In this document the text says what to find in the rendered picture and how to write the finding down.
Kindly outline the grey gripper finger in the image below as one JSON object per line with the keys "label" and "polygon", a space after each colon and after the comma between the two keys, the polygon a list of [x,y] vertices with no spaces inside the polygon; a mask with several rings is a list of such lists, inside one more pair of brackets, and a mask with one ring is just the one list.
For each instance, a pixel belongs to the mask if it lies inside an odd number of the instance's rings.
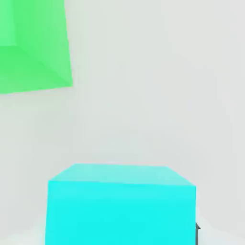
{"label": "grey gripper finger", "polygon": [[208,223],[196,222],[196,245],[216,245],[215,230]]}

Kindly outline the small cyan cube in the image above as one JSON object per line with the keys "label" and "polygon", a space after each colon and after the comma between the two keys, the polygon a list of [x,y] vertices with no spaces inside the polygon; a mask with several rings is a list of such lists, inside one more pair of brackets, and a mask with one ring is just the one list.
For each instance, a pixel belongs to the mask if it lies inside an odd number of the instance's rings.
{"label": "small cyan cube", "polygon": [[45,245],[196,245],[196,187],[165,166],[74,164],[48,182]]}

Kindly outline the large green box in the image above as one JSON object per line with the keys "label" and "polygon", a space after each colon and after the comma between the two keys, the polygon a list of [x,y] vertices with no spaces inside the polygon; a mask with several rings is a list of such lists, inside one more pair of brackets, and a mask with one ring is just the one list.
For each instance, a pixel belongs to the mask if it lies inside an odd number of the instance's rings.
{"label": "large green box", "polygon": [[65,0],[0,0],[0,94],[72,85]]}

